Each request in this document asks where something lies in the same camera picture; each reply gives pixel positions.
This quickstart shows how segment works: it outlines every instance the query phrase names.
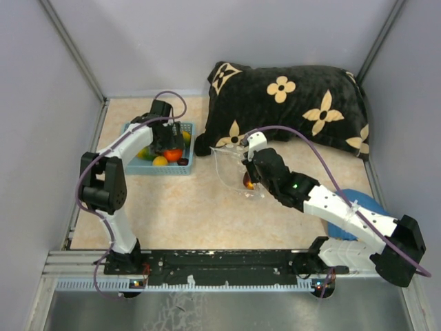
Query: blue object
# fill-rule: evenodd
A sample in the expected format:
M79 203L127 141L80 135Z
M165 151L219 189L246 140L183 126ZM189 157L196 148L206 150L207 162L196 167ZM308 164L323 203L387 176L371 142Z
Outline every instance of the blue object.
M372 210L373 212L385 216L389 216L389 213L383 209L383 207L371 198L369 195L362 193L360 191L345 189L342 190L350 202L357 200L357 204L361 205L363 208ZM342 230L338 226L328 223L328 237L337 238L342 240L357 240L354 235Z
M127 127L130 123L124 124L121 129L121 133L127 130ZM177 162L170 162L168 165L164 166L153 166L151 161L141 160L137 157L134 157L127 167L124 169L126 174L141 174L141 175L171 175L171 176L182 176L189 175L192 172L192 163L193 163L193 149L194 149L194 140L196 136L196 127L194 123L190 122L181 122L182 131L186 131L191 134L190 147L185 147L184 153L182 155L183 158L188 159L187 165L178 165Z

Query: flower pattern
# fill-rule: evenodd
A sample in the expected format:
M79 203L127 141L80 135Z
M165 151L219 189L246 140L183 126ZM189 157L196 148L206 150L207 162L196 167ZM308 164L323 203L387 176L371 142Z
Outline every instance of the flower pattern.
M222 147L228 144L239 145L240 141L245 137L244 134L240 134L240 128L237 121L234 120L231 128L229 129L229 137L220 138L216 144L216 147Z
M364 142L368 136L369 136L369 124L366 124L366 126L360 131L360 137L352 137L346 139L346 142L350 146L360 150L358 155L360 155L360 153L369 154L369 145Z
M291 93L296 89L293 81L288 81L288 77L277 77L275 83L271 83L267 87L267 93L274 95L276 103L283 103L287 99L287 93Z
M235 74L241 72L239 69L236 69L229 63L224 63L218 69L218 72L214 75L214 79L212 81L212 86L216 93L219 95L221 88L225 85L228 79L233 77Z
M329 123L329 122L340 121L342 119L345 119L342 113L339 112L338 110L335 109L330 110L331 104L332 104L332 95L328 90L326 91L322 99L322 104L320 106L320 109L317 108L310 109L302 115L308 121L316 122L312 127L313 136L318 134L323 129L326 122Z

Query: orange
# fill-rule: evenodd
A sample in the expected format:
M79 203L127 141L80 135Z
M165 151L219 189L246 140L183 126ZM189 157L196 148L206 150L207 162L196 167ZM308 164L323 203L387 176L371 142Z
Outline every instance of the orange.
M163 156L169 162L176 162L182 157L182 150L179 150L179 149L166 150L166 151L164 151Z

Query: plastic basket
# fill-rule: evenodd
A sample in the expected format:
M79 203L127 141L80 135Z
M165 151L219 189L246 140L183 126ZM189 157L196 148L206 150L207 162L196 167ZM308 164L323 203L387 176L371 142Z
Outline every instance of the plastic basket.
M130 123L124 124L121 133L127 130ZM181 130L186 131L191 134L192 138L190 140L190 147L186 147L183 153L183 158L188 159L187 165L178 165L177 162L170 162L167 166L153 166L151 161L141 160L134 157L127 167L125 168L125 173L130 174L140 174L140 175L161 175L161 176L185 176L192 172L193 164L193 149L194 140L196 134L196 128L194 123L181 122Z

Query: enclosure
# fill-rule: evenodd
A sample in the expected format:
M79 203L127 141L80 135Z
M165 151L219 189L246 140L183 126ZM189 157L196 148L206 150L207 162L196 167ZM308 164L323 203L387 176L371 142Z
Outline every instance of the enclosure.
M437 330L440 11L435 0L4 3L0 328ZM183 122L203 133L208 77L218 61L354 74L367 105L369 157L315 145L342 187L372 196L390 215L418 220L427 247L421 264L431 278L414 276L398 288L377 274L338 275L323 302L274 288L146 290L125 303L93 291L93 263L109 243L99 219L75 205L81 156L113 142L163 90L183 96ZM182 109L175 97L163 100ZM331 112L324 105L319 111ZM245 134L234 130L229 141ZM360 144L366 139L361 134ZM332 188L300 139L269 144L291 170ZM327 235L324 221L269 194L255 202L226 188L213 156L193 161L189 176L126 176L125 211L142 250L306 252ZM102 286L121 279L99 269Z

